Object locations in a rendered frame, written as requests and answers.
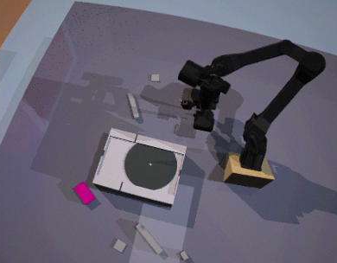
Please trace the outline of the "magenta rectangular block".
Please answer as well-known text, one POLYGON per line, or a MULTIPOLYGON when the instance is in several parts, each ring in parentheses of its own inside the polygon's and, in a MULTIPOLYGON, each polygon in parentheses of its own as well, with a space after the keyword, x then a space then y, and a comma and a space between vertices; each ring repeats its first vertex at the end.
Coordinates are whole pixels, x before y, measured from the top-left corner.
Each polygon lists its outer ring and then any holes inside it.
POLYGON ((78 196, 82 199, 82 201, 87 205, 89 202, 92 202, 95 199, 95 196, 92 192, 87 188, 86 184, 82 182, 78 184, 75 188, 73 188, 78 196))

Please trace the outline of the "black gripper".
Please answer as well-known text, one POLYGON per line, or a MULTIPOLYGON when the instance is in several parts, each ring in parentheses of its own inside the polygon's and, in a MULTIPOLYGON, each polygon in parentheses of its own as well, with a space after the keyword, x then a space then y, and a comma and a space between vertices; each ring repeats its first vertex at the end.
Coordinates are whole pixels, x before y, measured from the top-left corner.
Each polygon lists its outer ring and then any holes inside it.
POLYGON ((219 102, 219 98, 217 99, 208 99, 204 96, 201 91, 200 95, 200 111, 196 110, 195 118, 194 118, 194 126, 193 128, 196 130, 201 130, 205 132, 212 132, 214 127, 214 113, 212 109, 215 110, 216 103, 219 102))

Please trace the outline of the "dark grey disc with small center hole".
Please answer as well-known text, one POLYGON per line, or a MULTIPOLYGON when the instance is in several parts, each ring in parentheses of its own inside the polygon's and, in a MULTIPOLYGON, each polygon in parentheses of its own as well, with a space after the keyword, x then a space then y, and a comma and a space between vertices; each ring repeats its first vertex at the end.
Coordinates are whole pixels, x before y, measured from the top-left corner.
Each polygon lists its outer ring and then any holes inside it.
POLYGON ((126 154, 124 167, 136 186, 155 190, 173 180, 177 161, 172 151, 137 143, 126 154))

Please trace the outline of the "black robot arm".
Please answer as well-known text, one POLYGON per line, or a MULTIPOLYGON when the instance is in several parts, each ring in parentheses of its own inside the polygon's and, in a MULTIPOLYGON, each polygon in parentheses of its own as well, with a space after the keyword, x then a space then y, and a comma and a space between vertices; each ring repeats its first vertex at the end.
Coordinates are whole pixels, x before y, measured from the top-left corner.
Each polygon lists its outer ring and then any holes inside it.
POLYGON ((294 76, 289 79, 289 82, 286 83, 273 101, 267 105, 267 108, 259 115, 253 113, 250 119, 245 122, 243 139, 246 144, 240 153, 239 162, 241 168, 247 170, 262 171, 261 166, 267 152, 268 142, 265 134, 269 130, 270 124, 305 84, 308 84, 324 71, 326 61, 323 55, 308 52, 292 41, 285 39, 248 52, 221 55, 213 59, 212 65, 206 67, 187 61, 178 76, 179 81, 191 86, 184 88, 181 106, 187 110, 191 110, 193 106, 200 109, 201 91, 208 99, 217 99, 220 93, 227 94, 231 85, 223 80, 222 76, 225 77, 246 65, 266 61, 280 55, 287 55, 298 61, 299 65, 293 74, 294 76), (202 85, 202 82, 203 88, 201 90, 196 89, 197 86, 202 85))

